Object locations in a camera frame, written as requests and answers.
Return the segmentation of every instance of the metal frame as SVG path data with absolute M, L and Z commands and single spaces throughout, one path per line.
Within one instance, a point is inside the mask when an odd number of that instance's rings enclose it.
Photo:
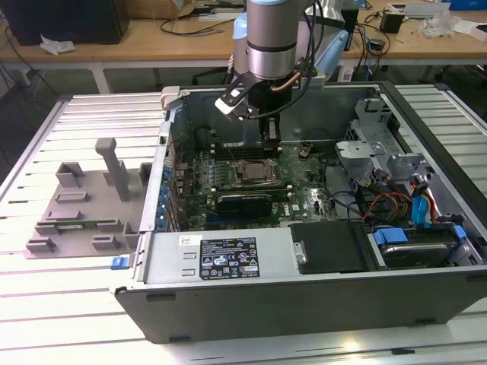
M 357 66 L 359 58 L 341 59 L 338 82 L 350 82 L 353 71 Z M 382 65 L 483 65 L 487 63 L 485 58 L 437 58 L 437 59 L 413 59 L 413 58 L 383 58 L 380 60 Z M 22 62 L 4 62 L 7 69 L 22 70 L 26 65 Z M 90 70 L 97 83 L 100 94 L 111 94 L 110 82 L 107 79 L 107 70 L 112 68 L 188 68 L 188 67 L 225 67 L 228 65 L 227 59 L 174 59 L 160 61 L 86 61 L 86 62 L 31 62 L 33 68 L 38 70 L 58 69 Z M 160 84 L 157 74 L 154 73 L 155 83 Z

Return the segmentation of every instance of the cable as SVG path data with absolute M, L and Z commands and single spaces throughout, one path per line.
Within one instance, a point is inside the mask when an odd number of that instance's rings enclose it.
M 366 55 L 365 28 L 363 26 L 361 26 L 358 22 L 355 26 L 358 29 L 358 33 L 360 34 L 360 39 L 362 41 L 362 54 L 360 55 L 360 59 L 358 60 L 357 67 L 355 67 L 355 70 L 352 72 L 352 77 L 350 78 L 351 81 L 353 81 L 354 77 L 357 75 L 357 72 L 358 72 L 360 65 L 362 63 L 362 59 L 364 59 L 364 57 Z
M 209 27 L 202 28 L 199 30 L 195 30 L 193 32 L 185 32 L 185 33 L 180 33 L 180 32 L 173 32 L 172 30 L 164 29 L 164 25 L 167 23 L 173 21 L 172 19 L 165 21 L 164 23 L 161 24 L 159 27 L 163 32 L 173 34 L 174 36 L 181 36 L 181 37 L 203 37 L 203 36 L 208 36 L 210 34 L 215 34 L 215 32 L 209 32 L 209 30 L 215 29 L 216 27 L 220 27 L 223 24 L 230 23 L 231 21 L 235 21 L 235 19 L 230 19 L 228 21 L 222 21 L 218 24 L 213 24 Z
M 51 89 L 51 91 L 56 94 L 58 97 L 60 96 L 59 93 L 56 91 L 56 89 L 54 87 L 51 86 L 51 84 L 49 82 L 47 82 L 41 75 L 40 73 L 35 70 L 29 62 L 27 62 L 25 60 L 24 57 L 22 57 L 22 55 L 17 51 L 17 49 L 15 48 L 15 45 L 12 43 L 10 37 L 8 36 L 8 30 L 10 30 L 10 26 L 7 26 L 4 30 L 4 33 L 5 33 L 5 37 L 7 38 L 7 41 L 8 41 L 8 44 L 10 45 L 10 47 L 12 48 L 12 50 L 15 52 L 15 54 L 18 56 L 19 59 L 21 59 L 21 61 L 28 67 L 30 68 L 32 71 L 34 71 L 36 73 L 37 76 L 40 77 L 40 79 L 44 82 L 44 84 L 46 84 L 46 86 Z
M 367 52 L 370 53 L 371 55 L 377 57 L 377 63 L 376 63 L 376 68 L 375 68 L 375 72 L 373 72 L 372 74 L 372 78 L 371 80 L 374 80 L 374 77 L 375 75 L 377 74 L 377 71 L 379 70 L 379 67 L 380 67 L 380 59 L 389 52 L 389 49 L 390 49 L 390 45 L 391 45 L 391 42 L 390 42 L 390 38 L 389 36 L 384 33 L 382 30 L 380 30 L 379 28 L 377 27 L 374 27 L 373 25 L 370 25 L 370 24 L 359 24 L 358 26 L 361 26 L 361 27 L 369 27 L 369 28 L 372 28 L 374 29 L 375 31 L 377 31 L 378 33 L 381 33 L 382 35 L 384 35 L 387 39 L 387 48 L 386 49 L 383 49 L 381 50 L 380 52 L 372 52 L 371 49 L 368 49 Z
M 289 103 L 286 103 L 285 105 L 279 107 L 278 109 L 273 110 L 272 112 L 259 114 L 257 116 L 249 116 L 249 115 L 242 116 L 245 119 L 269 118 L 271 116 L 279 114 L 283 110 L 286 110 L 287 108 L 295 105 L 304 96 L 304 93 L 306 93 L 307 89 L 309 88 L 309 86 L 311 84 L 311 72 L 312 72 L 313 67 L 314 67 L 314 57 L 315 57 L 315 52 L 316 52 L 315 45 L 314 45 L 314 25 L 316 23 L 316 8 L 314 8 L 314 10 L 313 10 L 313 19 L 314 19 L 313 25 L 310 23 L 310 20 L 307 18 L 306 13 L 304 13 L 304 19 L 306 21 L 308 30 L 310 31 L 310 38 L 308 40 L 308 50 L 310 49 L 310 51 L 311 51 L 311 60 L 308 63 L 309 72 L 308 72 L 307 80 L 306 80 L 306 83 L 304 84 L 303 88 L 301 89 L 301 92 L 298 94 L 298 96 L 295 99 L 293 99 Z

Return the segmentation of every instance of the electronic device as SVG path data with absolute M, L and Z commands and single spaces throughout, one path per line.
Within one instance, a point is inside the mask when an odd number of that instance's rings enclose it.
M 401 25 L 404 22 L 405 15 L 402 13 L 395 13 L 391 11 L 385 11 L 382 15 L 382 20 L 380 21 L 380 30 L 384 33 L 399 33 Z
M 343 29 L 349 32 L 349 38 L 347 39 L 344 49 L 345 51 L 348 51 L 352 44 L 355 25 L 357 25 L 358 6 L 356 5 L 356 2 L 352 0 L 345 0 L 342 6 L 342 16 L 343 20 L 345 21 L 345 26 Z
M 407 4 L 388 4 L 393 11 L 403 13 L 409 19 L 434 17 L 450 8 L 449 2 L 414 2 Z
M 119 43 L 129 26 L 123 0 L 0 0 L 11 32 L 23 46 L 58 42 Z
M 485 196 L 392 84 L 310 88 L 277 155 L 220 93 L 162 91 L 138 248 L 113 264 L 149 341 L 445 323 L 487 297 Z

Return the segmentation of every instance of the label sticker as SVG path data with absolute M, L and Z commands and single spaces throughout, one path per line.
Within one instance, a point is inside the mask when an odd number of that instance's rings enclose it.
M 180 236 L 180 246 L 196 246 L 199 245 L 203 236 L 193 234 L 192 236 Z
M 199 277 L 203 280 L 258 278 L 255 237 L 202 240 Z

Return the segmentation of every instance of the white paper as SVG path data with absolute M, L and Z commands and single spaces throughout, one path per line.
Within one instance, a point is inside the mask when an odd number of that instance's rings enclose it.
M 76 50 L 75 44 L 71 41 L 58 42 L 56 40 L 49 40 L 42 34 L 40 35 L 40 38 L 43 41 L 40 44 L 40 48 L 45 49 L 47 52 L 52 53 L 53 55 L 57 56 L 59 53 L 72 52 Z
M 463 33 L 463 34 L 470 34 L 473 28 L 475 28 L 477 25 L 480 25 L 481 23 L 476 23 L 475 21 L 464 21 L 460 19 L 458 22 L 456 22 L 452 27 L 451 30 L 458 32 L 458 33 Z

